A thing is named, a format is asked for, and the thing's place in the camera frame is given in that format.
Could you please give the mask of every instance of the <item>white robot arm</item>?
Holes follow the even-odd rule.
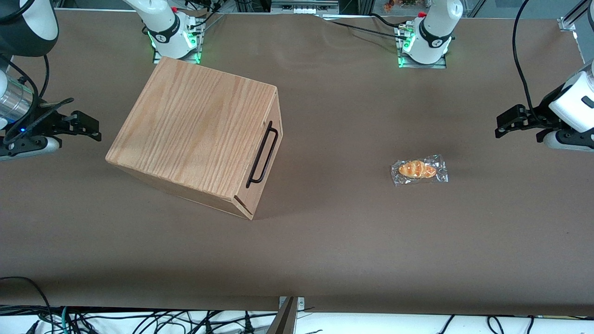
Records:
[[[420,64],[433,64],[447,52],[451,34],[463,14],[460,0],[434,0],[426,17],[417,17],[412,38],[403,52]]]
[[[173,11],[165,0],[123,0],[142,18],[161,56],[182,58],[197,47],[191,34],[198,33],[196,18]]]
[[[594,2],[587,5],[587,14],[592,29]],[[592,61],[588,62],[555,90],[546,95],[541,103],[530,108],[515,105],[497,117],[495,138],[501,138],[516,130],[543,129],[536,141],[552,149],[594,152],[594,73]]]
[[[197,19],[172,9],[165,0],[124,0],[147,26],[161,56],[182,58],[197,47]],[[45,56],[58,40],[58,22],[50,0],[0,1],[0,54]],[[0,161],[52,153],[62,146],[59,134],[82,134],[101,140],[99,122],[80,112],[61,115],[57,109],[69,103],[47,103],[42,92],[21,73],[17,80],[0,71]]]

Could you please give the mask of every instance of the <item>brown paper tabletop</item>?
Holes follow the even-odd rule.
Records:
[[[401,69],[394,40],[310,15],[226,15],[202,65],[279,88],[285,137],[255,220],[134,179],[105,154],[154,68],[133,12],[59,11],[46,98],[103,141],[0,164],[0,273],[54,305],[594,314],[594,155],[537,131],[494,138],[525,103],[512,20],[456,28],[446,70]],[[375,19],[343,20],[390,32]],[[579,69],[571,33],[526,20],[518,52],[537,104]],[[43,82],[41,59],[17,58]],[[450,182],[394,187],[398,159],[443,155]],[[0,304],[40,304],[3,282]]]

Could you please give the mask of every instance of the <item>wooden box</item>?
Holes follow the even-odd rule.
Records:
[[[163,58],[105,159],[169,194],[252,219],[282,138],[276,87]]]

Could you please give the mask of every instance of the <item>box lid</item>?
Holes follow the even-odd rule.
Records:
[[[275,94],[269,84],[163,58],[106,160],[232,199]]]

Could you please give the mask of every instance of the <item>packaged bread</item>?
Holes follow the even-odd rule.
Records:
[[[395,185],[448,182],[446,163],[441,155],[397,161],[391,173]]]

